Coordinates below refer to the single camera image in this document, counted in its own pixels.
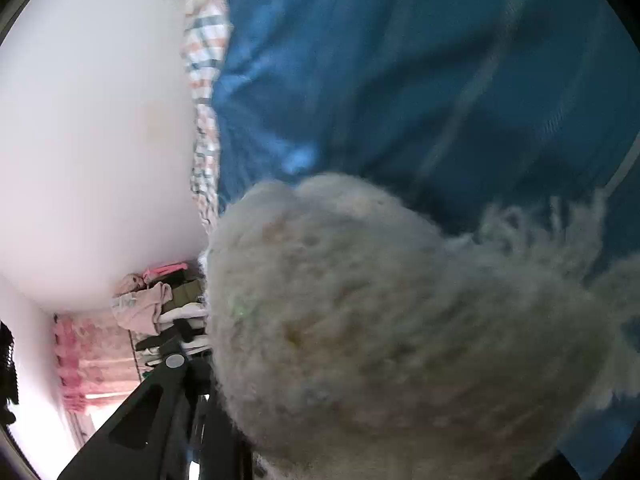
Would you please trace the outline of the pile of clothes on shelf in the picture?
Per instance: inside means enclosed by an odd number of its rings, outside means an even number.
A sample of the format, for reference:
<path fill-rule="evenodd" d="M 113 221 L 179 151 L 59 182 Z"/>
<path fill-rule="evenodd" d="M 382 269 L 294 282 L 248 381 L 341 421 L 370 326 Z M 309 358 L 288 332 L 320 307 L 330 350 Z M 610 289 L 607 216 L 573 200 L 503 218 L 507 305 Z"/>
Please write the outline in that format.
<path fill-rule="evenodd" d="M 181 344 L 187 356 L 210 353 L 204 299 L 204 281 L 192 261 L 130 273 L 117 282 L 112 315 L 128 332 L 141 373 L 160 364 L 160 350 L 171 341 Z"/>

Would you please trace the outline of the white fluffy fleece garment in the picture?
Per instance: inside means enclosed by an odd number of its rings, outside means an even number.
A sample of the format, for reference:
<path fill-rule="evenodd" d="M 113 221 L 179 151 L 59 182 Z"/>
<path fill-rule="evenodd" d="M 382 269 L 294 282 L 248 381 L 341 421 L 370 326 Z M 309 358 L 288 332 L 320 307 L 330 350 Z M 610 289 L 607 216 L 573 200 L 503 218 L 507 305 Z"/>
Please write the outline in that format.
<path fill-rule="evenodd" d="M 525 479 L 639 389 L 639 259 L 590 271 L 605 201 L 449 236 L 346 174 L 267 181 L 207 251 L 224 406 L 271 479 Z"/>

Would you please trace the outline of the pink curtain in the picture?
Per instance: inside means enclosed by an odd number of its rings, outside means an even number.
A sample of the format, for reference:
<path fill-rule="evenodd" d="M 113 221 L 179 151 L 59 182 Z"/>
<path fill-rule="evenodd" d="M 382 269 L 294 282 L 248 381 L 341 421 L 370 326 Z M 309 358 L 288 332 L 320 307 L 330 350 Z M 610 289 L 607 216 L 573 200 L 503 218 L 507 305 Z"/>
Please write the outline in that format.
<path fill-rule="evenodd" d="M 66 411 L 84 414 L 90 406 L 120 402 L 140 384 L 134 341 L 110 310 L 59 313 L 53 338 Z"/>

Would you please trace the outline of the checkered plaid blanket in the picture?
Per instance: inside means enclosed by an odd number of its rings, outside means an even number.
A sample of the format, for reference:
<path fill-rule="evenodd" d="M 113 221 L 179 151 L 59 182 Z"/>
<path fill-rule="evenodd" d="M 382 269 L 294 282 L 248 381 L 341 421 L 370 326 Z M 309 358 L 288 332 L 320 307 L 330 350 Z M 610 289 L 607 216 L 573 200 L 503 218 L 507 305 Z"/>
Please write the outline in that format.
<path fill-rule="evenodd" d="M 181 56 L 195 108 L 190 189 L 206 231 L 218 218 L 220 143 L 212 99 L 231 31 L 228 0 L 186 0 Z"/>

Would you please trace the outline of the blue striped bed sheet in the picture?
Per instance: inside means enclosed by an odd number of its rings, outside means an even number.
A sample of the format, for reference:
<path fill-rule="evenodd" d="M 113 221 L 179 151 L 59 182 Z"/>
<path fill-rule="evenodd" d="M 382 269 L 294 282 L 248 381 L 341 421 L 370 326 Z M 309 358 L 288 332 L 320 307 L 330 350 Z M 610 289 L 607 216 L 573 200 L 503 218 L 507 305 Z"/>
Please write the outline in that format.
<path fill-rule="evenodd" d="M 382 188 L 449 236 L 491 207 L 548 226 L 601 194 L 591 275 L 639 259 L 639 53 L 606 0 L 228 8 L 220 216 L 259 183 L 320 174 Z M 554 452 L 578 478 L 637 478 L 639 389 L 581 414 Z"/>

